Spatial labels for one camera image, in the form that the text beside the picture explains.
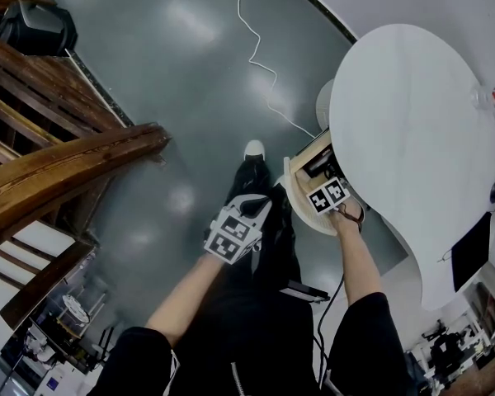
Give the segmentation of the person's right hand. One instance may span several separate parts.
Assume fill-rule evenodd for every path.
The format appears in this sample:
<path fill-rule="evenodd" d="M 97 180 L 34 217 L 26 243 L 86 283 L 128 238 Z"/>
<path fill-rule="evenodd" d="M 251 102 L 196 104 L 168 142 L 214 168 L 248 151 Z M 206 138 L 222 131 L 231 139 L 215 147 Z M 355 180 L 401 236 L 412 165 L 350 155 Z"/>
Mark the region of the person's right hand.
<path fill-rule="evenodd" d="M 359 231 L 365 218 L 362 205 L 354 199 L 342 202 L 331 214 L 331 222 L 337 231 L 344 226 L 355 225 Z"/>

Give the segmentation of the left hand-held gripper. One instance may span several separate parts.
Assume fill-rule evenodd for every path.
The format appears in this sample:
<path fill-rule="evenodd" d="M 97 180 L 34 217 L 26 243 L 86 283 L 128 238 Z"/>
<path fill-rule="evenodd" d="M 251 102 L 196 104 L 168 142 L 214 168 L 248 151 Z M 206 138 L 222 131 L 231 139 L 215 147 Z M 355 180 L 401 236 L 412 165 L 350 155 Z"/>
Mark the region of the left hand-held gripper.
<path fill-rule="evenodd" d="M 234 197 L 210 224 L 204 241 L 206 252 L 232 265 L 262 247 L 262 227 L 271 210 L 268 196 L 246 194 Z"/>

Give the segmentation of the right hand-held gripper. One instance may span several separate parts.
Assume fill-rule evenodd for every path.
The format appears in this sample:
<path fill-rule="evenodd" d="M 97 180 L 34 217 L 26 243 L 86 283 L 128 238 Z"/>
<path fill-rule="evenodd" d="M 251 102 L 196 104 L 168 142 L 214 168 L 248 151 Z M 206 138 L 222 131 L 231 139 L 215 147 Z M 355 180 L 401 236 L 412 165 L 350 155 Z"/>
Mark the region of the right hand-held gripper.
<path fill-rule="evenodd" d="M 305 172 L 312 188 L 306 195 L 307 200 L 316 215 L 335 210 L 350 196 L 342 183 L 344 176 L 334 154 L 316 157 L 305 166 Z"/>

